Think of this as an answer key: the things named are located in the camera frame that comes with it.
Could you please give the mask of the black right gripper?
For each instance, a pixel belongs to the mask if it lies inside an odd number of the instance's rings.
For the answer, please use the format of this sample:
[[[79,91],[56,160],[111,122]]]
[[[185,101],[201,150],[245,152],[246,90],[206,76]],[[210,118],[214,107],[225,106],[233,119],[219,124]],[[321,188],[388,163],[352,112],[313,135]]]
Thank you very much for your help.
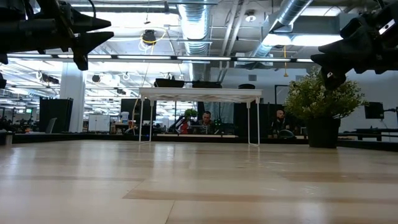
[[[374,70],[382,74],[397,70],[397,6],[384,6],[375,12],[364,12],[345,26],[345,37],[318,47],[323,54],[310,58],[321,66],[327,90],[335,90],[346,81],[347,64],[333,55],[356,55],[354,69]]]

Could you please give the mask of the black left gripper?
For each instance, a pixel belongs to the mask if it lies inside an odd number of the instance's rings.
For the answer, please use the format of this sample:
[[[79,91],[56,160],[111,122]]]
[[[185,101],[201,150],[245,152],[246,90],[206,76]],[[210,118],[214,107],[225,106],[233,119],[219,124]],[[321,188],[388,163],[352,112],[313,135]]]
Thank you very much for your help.
[[[46,13],[55,19],[56,33],[61,37],[62,52],[73,52],[73,61],[79,70],[88,70],[88,53],[114,37],[113,32],[90,32],[75,35],[74,32],[88,32],[111,26],[111,22],[87,16],[67,6],[64,11],[56,0],[47,1]]]

